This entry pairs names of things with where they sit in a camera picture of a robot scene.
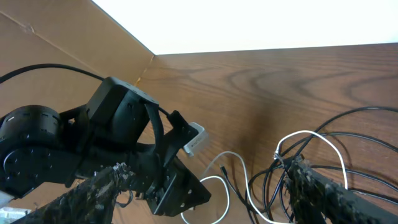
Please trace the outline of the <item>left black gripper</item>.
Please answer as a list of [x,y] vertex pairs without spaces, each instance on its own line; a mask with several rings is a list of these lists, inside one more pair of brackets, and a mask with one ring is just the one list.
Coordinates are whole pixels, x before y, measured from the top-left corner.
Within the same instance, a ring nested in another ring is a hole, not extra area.
[[178,111],[167,115],[172,129],[157,144],[136,144],[133,191],[144,194],[152,214],[174,217],[189,208],[207,203],[211,193],[177,157],[180,149],[198,132]]

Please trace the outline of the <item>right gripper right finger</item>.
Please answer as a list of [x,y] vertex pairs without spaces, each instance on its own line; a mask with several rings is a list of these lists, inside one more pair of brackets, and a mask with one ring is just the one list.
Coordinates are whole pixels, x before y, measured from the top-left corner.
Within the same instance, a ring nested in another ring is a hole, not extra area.
[[289,204],[296,223],[397,224],[397,215],[355,195],[299,159],[287,170]]

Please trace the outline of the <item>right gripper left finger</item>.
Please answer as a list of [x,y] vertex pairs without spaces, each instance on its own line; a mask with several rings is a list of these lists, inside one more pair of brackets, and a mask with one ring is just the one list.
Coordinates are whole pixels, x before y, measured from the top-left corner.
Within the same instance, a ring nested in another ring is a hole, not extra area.
[[118,195],[128,190],[134,178],[124,163],[107,167],[15,223],[111,223]]

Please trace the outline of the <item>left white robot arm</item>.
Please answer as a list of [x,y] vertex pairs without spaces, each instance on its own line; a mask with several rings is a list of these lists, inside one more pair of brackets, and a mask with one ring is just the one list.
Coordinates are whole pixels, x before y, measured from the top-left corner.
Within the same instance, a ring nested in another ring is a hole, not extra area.
[[117,164],[127,168],[118,191],[141,196],[154,215],[173,217],[207,203],[211,195],[177,157],[208,139],[204,127],[114,77],[105,78],[87,104],[58,113],[23,106],[1,119],[1,191],[22,198],[45,182],[70,186]]

